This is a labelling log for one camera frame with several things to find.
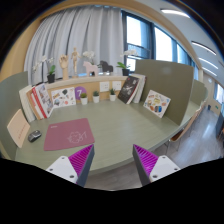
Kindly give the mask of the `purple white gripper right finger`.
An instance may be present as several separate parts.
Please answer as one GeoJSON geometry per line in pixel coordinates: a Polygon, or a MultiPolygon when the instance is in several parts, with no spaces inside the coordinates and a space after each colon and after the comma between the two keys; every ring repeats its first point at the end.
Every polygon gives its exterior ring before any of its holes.
{"type": "Polygon", "coordinates": [[[133,145],[133,158],[143,186],[180,170],[166,155],[157,156],[136,144],[133,145]]]}

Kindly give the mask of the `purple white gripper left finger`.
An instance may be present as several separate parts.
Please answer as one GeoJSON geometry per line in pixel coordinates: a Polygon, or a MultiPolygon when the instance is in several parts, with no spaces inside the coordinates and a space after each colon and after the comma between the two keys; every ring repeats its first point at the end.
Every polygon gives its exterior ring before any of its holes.
{"type": "Polygon", "coordinates": [[[69,157],[60,156],[47,168],[47,171],[84,187],[94,154],[94,145],[91,144],[69,157]]]}

